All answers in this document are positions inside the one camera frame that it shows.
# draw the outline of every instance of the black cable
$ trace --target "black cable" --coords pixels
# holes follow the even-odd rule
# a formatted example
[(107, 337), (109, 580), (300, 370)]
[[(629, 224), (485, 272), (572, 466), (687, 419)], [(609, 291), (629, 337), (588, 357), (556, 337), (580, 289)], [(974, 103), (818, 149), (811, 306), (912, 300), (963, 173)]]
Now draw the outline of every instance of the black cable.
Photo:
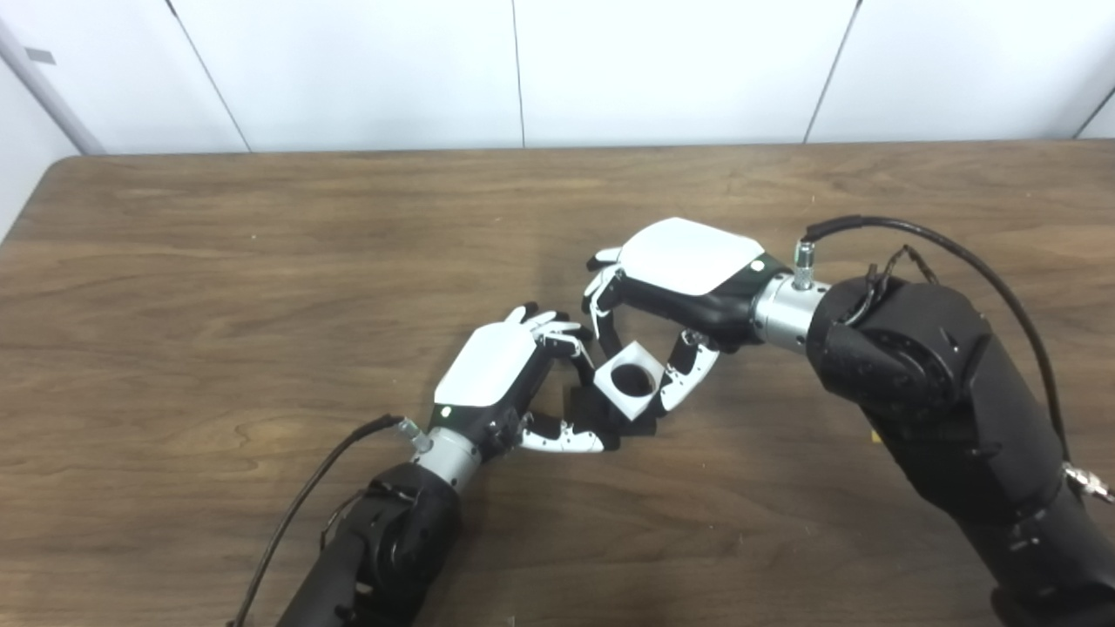
[(805, 229), (805, 237), (802, 238), (802, 241), (817, 242), (834, 233), (850, 231), (852, 229), (862, 229), (863, 226), (894, 229), (896, 231), (903, 231), (929, 240), (951, 252), (953, 255), (962, 259), (966, 263), (975, 268), (980, 276), (987, 279), (987, 282), (991, 283), (995, 291), (999, 292), (999, 296), (1002, 297), (1007, 307), (1010, 308), (1010, 312), (1015, 315), (1018, 324), (1022, 327), (1022, 331), (1026, 334), (1026, 339), (1029, 340), (1030, 347), (1034, 349), (1034, 358), (1038, 363), (1038, 370), (1041, 373), (1041, 384), (1045, 387), (1046, 404), (1049, 406), (1049, 421), (1053, 423), (1054, 433), (1056, 433), (1057, 438), (1060, 440), (1061, 455), (1066, 462), (1070, 461), (1068, 453), (1068, 438), (1065, 435), (1065, 422), (1060, 414), (1060, 399), (1057, 394), (1057, 379), (1054, 377), (1053, 363), (1049, 360), (1049, 354), (1046, 351), (1045, 343), (1041, 341), (1041, 335), (1038, 334), (1037, 327), (1034, 326), (1034, 320), (1030, 319), (1029, 314), (1026, 312), (1026, 308), (1022, 307), (1021, 301), (1018, 300), (1018, 297), (1015, 296), (1015, 292), (1010, 290), (1007, 283), (998, 274), (996, 274), (995, 270), (991, 270), (991, 267), (985, 263), (983, 260), (976, 257), (975, 253), (953, 240), (938, 233), (937, 231), (932, 231), (919, 224), (906, 222), (905, 220), (899, 220), (896, 218), (884, 218), (879, 215), (844, 215), (841, 218), (834, 218), (832, 220), (826, 220), (825, 222), (818, 222), (817, 224), (807, 226)]
[(346, 450), (358, 441), (376, 433), (377, 431), (385, 430), (387, 427), (395, 426), (403, 422), (399, 416), (391, 416), (385, 414), (370, 423), (361, 425), (356, 428), (352, 433), (348, 434), (345, 440), (340, 442), (329, 455), (321, 462), (318, 470), (313, 471), (310, 479), (307, 480), (306, 485), (299, 491), (294, 500), (291, 501), (290, 507), (287, 508), (287, 513), (282, 515), (279, 520), (279, 527), (275, 528), (274, 533), (271, 534), (271, 540), (268, 541), (266, 548), (263, 549), (263, 556), (260, 558), (260, 563), (255, 567), (255, 573), (252, 575), (252, 580), (248, 583), (248, 591), (244, 592), (244, 600), (240, 604), (240, 611), (236, 612), (236, 618), (230, 620), (226, 627), (244, 627), (244, 620), (248, 619), (248, 610), (252, 607), (252, 601), (255, 600), (255, 592), (260, 589), (260, 582), (263, 581), (263, 573), (266, 572), (268, 566), (271, 563), (271, 558), (275, 553), (275, 549), (279, 548), (279, 541), (282, 540), (283, 533), (287, 532), (287, 528), (290, 527), (291, 520), (294, 519), (294, 514), (298, 513), (298, 509), (302, 507), (302, 502), (306, 498), (310, 495), (310, 492), (318, 485), (321, 478), (329, 472), (329, 469), (333, 465), (333, 462), (341, 456)]

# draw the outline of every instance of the cable connector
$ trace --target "cable connector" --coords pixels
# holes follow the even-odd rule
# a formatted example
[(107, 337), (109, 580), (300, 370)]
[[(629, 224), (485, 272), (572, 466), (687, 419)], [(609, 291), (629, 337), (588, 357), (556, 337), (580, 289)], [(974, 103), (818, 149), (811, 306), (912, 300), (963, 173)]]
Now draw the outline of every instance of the cable connector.
[(813, 289), (813, 251), (817, 244), (798, 240), (794, 247), (794, 289), (805, 291)]
[(1094, 473), (1066, 463), (1065, 476), (1076, 482), (1080, 486), (1080, 492), (1088, 496), (1095, 496), (1108, 505), (1115, 504), (1115, 494), (1112, 494), (1111, 488)]
[(415, 447), (415, 451), (417, 451), (419, 455), (434, 447), (434, 441), (430, 440), (429, 436), (421, 431), (421, 427), (415, 424), (415, 422), (410, 418), (403, 418), (403, 422), (399, 423), (397, 428), (399, 430), (399, 433), (403, 434), (403, 437), (406, 437), (407, 441), (410, 442), (410, 445)]

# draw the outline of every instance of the hole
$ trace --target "hole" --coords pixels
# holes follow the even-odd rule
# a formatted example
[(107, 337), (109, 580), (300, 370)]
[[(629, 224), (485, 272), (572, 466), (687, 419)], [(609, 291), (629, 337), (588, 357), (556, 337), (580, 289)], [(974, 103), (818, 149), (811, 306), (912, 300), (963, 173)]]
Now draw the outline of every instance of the hole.
[(634, 364), (622, 364), (612, 368), (612, 384), (628, 396), (648, 396), (655, 392), (650, 373)]

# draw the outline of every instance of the robotic hand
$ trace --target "robotic hand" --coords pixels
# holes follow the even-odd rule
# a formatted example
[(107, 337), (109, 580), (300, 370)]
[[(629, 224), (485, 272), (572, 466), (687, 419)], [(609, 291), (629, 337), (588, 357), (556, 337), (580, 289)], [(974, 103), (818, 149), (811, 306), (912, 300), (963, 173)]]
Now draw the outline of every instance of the robotic hand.
[[(653, 433), (653, 421), (704, 380), (720, 353), (769, 343), (804, 354), (812, 311), (826, 289), (792, 290), (793, 272), (755, 240), (680, 218), (651, 224), (623, 247), (598, 252), (588, 268), (599, 273), (581, 308), (591, 316), (609, 358), (597, 370), (595, 387), (631, 421), (624, 434), (639, 432), (640, 424), (642, 432)], [(621, 349), (613, 315), (620, 305), (683, 327), (665, 367), (638, 343)], [(632, 395), (609, 385), (604, 375), (631, 364), (658, 375), (657, 386)], [(640, 397), (642, 403), (634, 402)], [(613, 424), (622, 422), (617, 413), (611, 412)]]
[[(869, 225), (929, 239), (991, 281), (1034, 345), (1053, 422), (983, 316), (913, 249), (882, 273), (872, 266), (835, 286), (813, 280), (820, 239)], [(902, 253), (928, 282), (891, 276)], [(1079, 498), (1113, 495), (1068, 463), (1040, 337), (1009, 288), (962, 247), (908, 222), (849, 216), (811, 226), (791, 270), (753, 240), (675, 218), (597, 253), (589, 269), (600, 272), (583, 306), (609, 357), (621, 354), (621, 303), (681, 324), (698, 355), (714, 356), (706, 365), (716, 351), (762, 343), (804, 355), (826, 390), (861, 407), (918, 493), (960, 527), (999, 585), (991, 600), (1005, 625), (1115, 625), (1115, 550)], [(691, 363), (666, 368), (659, 413), (707, 373)]]
[(409, 625), (459, 533), (459, 493), (482, 464), (516, 445), (603, 450), (593, 433), (547, 425), (554, 419), (529, 411), (554, 359), (570, 360), (582, 382), (591, 380), (582, 344), (590, 338), (564, 314), (539, 314), (534, 303), (476, 329), (434, 393), (429, 434), (399, 423), (415, 455), (372, 479), (328, 543), (323, 534), (321, 554), (279, 626)]

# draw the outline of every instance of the table surface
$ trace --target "table surface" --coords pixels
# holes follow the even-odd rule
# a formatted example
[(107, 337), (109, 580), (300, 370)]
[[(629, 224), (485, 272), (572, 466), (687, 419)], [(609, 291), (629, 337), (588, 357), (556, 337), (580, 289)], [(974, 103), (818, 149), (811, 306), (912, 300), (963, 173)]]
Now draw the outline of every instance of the table surface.
[[(1028, 305), (1077, 461), (1115, 478), (1113, 174), (1107, 142), (66, 160), (0, 247), (0, 624), (223, 625), (345, 434), (384, 412), (425, 422), (473, 328), (525, 300), (579, 316), (584, 261), (671, 215), (783, 259), (846, 213), (954, 235)], [(818, 277), (903, 241), (826, 240)], [(990, 288), (922, 252), (1039, 389)], [(620, 329), (660, 358), (676, 332), (633, 311)], [(574, 380), (555, 370), (536, 407), (560, 412)], [(406, 456), (374, 437), (341, 460), (255, 625), (329, 511)], [(954, 525), (854, 406), (772, 347), (721, 359), (657, 437), (489, 464), (464, 511), (420, 625), (991, 623), (990, 577)], [(1115, 511), (1092, 511), (1115, 537)]]

